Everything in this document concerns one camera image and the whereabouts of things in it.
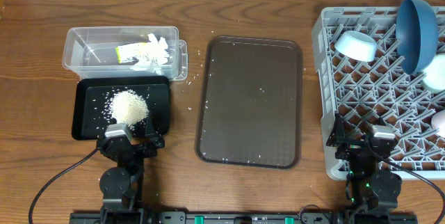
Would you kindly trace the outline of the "pink white cup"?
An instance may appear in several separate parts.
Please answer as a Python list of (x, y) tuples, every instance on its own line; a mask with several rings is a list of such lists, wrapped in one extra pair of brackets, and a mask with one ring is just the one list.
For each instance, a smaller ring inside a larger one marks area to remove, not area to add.
[(432, 128), (437, 130), (437, 134), (445, 137), (445, 110), (437, 112), (431, 119)]

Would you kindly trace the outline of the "white napkin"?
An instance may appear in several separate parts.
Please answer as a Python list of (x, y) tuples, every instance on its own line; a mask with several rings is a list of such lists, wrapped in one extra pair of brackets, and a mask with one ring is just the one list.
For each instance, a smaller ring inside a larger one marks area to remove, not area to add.
[(149, 42), (133, 44), (132, 57), (138, 62), (136, 65), (163, 65), (169, 61), (168, 44), (165, 38), (159, 39), (153, 34), (148, 34)]

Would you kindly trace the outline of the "light blue rice bowl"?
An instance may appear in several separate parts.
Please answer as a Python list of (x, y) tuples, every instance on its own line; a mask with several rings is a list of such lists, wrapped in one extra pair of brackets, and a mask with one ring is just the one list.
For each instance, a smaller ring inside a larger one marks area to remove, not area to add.
[(340, 54), (356, 61), (371, 62), (375, 58), (377, 42), (359, 31), (346, 31), (336, 41), (334, 47)]

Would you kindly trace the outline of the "yellow green snack wrapper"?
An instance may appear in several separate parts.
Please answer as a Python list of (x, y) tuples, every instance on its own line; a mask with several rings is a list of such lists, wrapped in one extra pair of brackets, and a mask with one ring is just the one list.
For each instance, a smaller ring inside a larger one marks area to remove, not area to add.
[(131, 63), (140, 60), (147, 54), (147, 42), (121, 45), (115, 48), (118, 63)]

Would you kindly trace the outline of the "mint green bowl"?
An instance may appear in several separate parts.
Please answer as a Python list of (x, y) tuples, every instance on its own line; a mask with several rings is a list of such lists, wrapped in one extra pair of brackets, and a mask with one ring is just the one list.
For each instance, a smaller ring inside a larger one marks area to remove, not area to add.
[(423, 70), (425, 77), (421, 85), (432, 93), (444, 90), (444, 54), (436, 55), (431, 64)]

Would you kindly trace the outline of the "dark blue plate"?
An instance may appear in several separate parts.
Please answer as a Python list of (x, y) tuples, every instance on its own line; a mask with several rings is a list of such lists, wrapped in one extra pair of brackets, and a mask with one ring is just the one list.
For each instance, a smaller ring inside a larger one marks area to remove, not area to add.
[(403, 71), (416, 74), (432, 63), (439, 29), (435, 11), (424, 0), (403, 0), (396, 15), (397, 53), (403, 56)]

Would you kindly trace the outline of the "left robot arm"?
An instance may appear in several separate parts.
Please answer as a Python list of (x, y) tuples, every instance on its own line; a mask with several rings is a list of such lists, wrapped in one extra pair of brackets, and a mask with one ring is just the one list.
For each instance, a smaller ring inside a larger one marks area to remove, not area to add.
[(97, 140), (97, 148), (106, 158), (117, 163), (100, 178), (103, 208), (107, 212), (131, 211), (138, 207), (142, 196), (144, 160), (157, 156), (157, 150), (165, 147), (151, 113), (145, 120), (146, 142), (133, 144), (132, 133), (125, 123), (109, 125)]

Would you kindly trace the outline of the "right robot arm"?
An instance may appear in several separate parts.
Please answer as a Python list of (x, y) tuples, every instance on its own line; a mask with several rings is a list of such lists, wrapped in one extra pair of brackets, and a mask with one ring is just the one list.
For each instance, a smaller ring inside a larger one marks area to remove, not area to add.
[(348, 162), (346, 195), (353, 203), (352, 214), (383, 214), (397, 208), (402, 179), (378, 168), (397, 145), (391, 127), (373, 125), (362, 137), (350, 138), (345, 133), (341, 115), (336, 113), (326, 145), (337, 149), (336, 159)]

